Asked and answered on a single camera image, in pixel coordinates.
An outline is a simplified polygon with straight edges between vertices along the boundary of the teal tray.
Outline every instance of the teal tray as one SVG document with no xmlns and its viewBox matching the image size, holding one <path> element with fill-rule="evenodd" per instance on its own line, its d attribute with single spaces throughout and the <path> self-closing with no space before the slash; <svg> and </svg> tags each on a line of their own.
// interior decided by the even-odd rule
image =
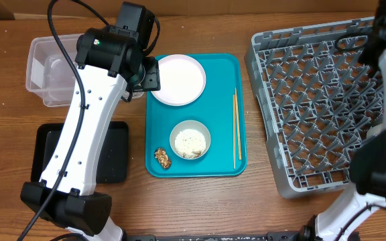
<svg viewBox="0 0 386 241">
<path fill-rule="evenodd" d="M 194 102 L 185 106 L 169 106 L 147 93 L 145 131 L 145 166 L 155 177 L 216 177 L 236 176 L 247 166 L 247 142 L 241 69 L 238 59 L 230 54 L 189 54 L 205 70 L 204 92 Z M 238 94 L 239 123 L 241 128 L 241 154 L 238 151 L 236 169 L 233 169 L 233 95 Z M 171 149 L 169 137 L 180 122 L 195 120 L 204 124 L 211 134 L 208 152 L 199 159 L 185 160 Z M 165 170 L 154 158 L 154 151 L 162 147 L 172 160 Z"/>
</svg>

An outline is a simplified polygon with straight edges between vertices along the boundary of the mushroom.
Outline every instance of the mushroom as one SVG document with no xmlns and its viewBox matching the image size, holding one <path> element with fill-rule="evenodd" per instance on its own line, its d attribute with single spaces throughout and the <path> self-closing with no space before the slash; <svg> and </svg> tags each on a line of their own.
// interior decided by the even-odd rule
<svg viewBox="0 0 386 241">
<path fill-rule="evenodd" d="M 172 161 L 166 154 L 165 149 L 157 148 L 157 150 L 155 150 L 154 157 L 159 161 L 159 164 L 164 169 L 168 169 L 171 167 Z"/>
</svg>

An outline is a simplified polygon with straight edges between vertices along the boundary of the plastic dish rack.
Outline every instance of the plastic dish rack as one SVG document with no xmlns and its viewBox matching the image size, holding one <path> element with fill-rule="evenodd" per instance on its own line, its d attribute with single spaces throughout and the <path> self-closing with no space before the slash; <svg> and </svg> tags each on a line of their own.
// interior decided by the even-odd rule
<svg viewBox="0 0 386 241">
<path fill-rule="evenodd" d="M 367 131 L 383 110 L 380 73 L 338 52 L 342 34 L 371 30 L 373 18 L 256 33 L 245 56 L 259 101 L 278 192 L 286 198 L 341 189 Z M 341 41 L 359 46 L 367 37 Z"/>
</svg>

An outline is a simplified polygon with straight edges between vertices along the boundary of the chopsticks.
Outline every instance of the chopsticks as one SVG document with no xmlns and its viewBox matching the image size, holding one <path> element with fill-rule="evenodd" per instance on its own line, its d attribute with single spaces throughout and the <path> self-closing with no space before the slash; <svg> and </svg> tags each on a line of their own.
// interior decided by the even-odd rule
<svg viewBox="0 0 386 241">
<path fill-rule="evenodd" d="M 236 122 L 238 123 L 238 153 L 239 153 L 239 160 L 242 160 L 241 155 L 241 132 L 239 131 L 239 109 L 238 109 L 238 93 L 235 88 L 235 103 L 236 103 Z"/>
<path fill-rule="evenodd" d="M 236 169 L 236 100 L 233 95 L 233 169 Z"/>
<path fill-rule="evenodd" d="M 236 136 L 238 134 L 238 154 L 239 160 L 242 160 L 241 155 L 241 132 L 239 130 L 239 109 L 238 109 L 238 93 L 235 88 L 233 95 L 233 169 L 236 169 Z"/>
</svg>

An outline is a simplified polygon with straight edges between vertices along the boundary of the wooden table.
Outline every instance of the wooden table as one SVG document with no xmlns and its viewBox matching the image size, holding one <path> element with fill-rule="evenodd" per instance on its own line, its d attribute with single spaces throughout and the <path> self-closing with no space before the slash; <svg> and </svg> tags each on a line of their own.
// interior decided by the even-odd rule
<svg viewBox="0 0 386 241">
<path fill-rule="evenodd" d="M 370 15 L 373 13 L 161 17 L 161 37 L 153 55 L 225 52 L 238 58 L 249 163 L 238 177 L 154 178 L 144 165 L 146 98 L 120 104 L 113 119 L 130 127 L 128 178 L 125 183 L 96 188 L 113 197 L 114 222 L 128 234 L 265 234 L 299 230 L 313 214 L 323 212 L 338 192 L 312 199 L 284 199 L 278 194 L 265 148 L 263 120 L 243 57 L 251 36 L 260 31 Z M 97 19 L 61 19 L 55 26 L 62 35 L 103 25 Z M 0 21 L 0 240 L 16 239 L 33 216 L 19 195 L 24 181 L 29 180 L 37 128 L 44 123 L 62 123 L 68 110 L 48 108 L 25 89 L 31 40 L 49 35 L 47 21 Z M 386 240 L 386 213 L 377 212 L 359 231 L 362 240 Z M 27 240 L 49 240 L 64 233 L 67 231 L 38 220 Z"/>
</svg>

